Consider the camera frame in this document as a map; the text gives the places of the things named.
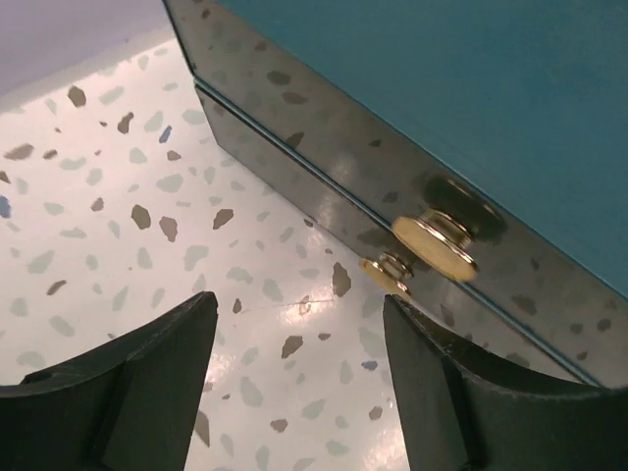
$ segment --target teal box lid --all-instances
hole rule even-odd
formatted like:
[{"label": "teal box lid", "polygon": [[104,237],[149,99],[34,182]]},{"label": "teal box lid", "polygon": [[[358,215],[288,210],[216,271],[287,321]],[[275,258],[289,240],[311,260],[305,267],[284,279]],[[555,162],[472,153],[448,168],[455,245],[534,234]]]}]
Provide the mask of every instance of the teal box lid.
[{"label": "teal box lid", "polygon": [[620,0],[221,0],[628,295]]}]

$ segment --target speckled floor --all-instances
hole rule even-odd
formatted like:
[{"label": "speckled floor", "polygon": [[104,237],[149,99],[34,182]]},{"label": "speckled floor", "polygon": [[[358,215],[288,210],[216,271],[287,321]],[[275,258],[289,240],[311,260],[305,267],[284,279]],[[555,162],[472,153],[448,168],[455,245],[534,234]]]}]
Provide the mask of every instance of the speckled floor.
[{"label": "speckled floor", "polygon": [[[187,470],[408,469],[383,294],[217,147],[174,40],[0,115],[0,134],[0,384],[213,290]],[[550,368],[493,319],[463,330]]]}]

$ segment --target drawer front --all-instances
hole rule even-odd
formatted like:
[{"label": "drawer front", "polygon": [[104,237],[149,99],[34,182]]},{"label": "drawer front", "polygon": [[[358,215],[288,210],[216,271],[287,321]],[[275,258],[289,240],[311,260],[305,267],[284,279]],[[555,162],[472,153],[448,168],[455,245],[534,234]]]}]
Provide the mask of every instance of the drawer front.
[{"label": "drawer front", "polygon": [[[436,159],[212,2],[170,0],[196,76],[344,188],[384,225],[428,208]],[[606,385],[628,383],[628,303],[507,214],[469,248],[475,292]],[[371,240],[368,233],[363,240]]]},{"label": "drawer front", "polygon": [[[426,313],[491,352],[537,371],[577,381],[549,355],[506,326],[497,313],[455,284],[427,270],[386,228],[288,155],[289,148],[265,135],[265,130],[236,116],[220,96],[196,89],[209,124],[221,147],[277,193],[362,257],[383,252],[414,265],[407,284]],[[374,296],[379,302],[380,294]],[[365,300],[366,317],[371,300]]]}]

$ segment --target brass drawer pull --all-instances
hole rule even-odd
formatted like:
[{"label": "brass drawer pull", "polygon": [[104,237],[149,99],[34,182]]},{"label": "brass drawer pull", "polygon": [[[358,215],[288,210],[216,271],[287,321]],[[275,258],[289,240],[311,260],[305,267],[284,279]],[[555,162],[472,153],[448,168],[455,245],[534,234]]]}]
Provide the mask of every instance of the brass drawer pull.
[{"label": "brass drawer pull", "polygon": [[412,271],[397,257],[384,252],[377,261],[363,258],[359,265],[380,288],[406,300],[410,299],[410,292],[403,281],[412,278]]},{"label": "brass drawer pull", "polygon": [[392,224],[394,235],[418,257],[446,277],[469,282],[478,268],[465,249],[472,241],[464,226],[448,214],[429,209],[419,219],[400,217]]}]

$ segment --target white wall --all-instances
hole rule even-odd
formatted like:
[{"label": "white wall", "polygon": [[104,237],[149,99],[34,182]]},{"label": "white wall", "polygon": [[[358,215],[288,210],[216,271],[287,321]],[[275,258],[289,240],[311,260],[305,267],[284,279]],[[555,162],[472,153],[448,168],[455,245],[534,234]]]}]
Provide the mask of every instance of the white wall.
[{"label": "white wall", "polygon": [[0,96],[168,23],[161,0],[0,3]]}]

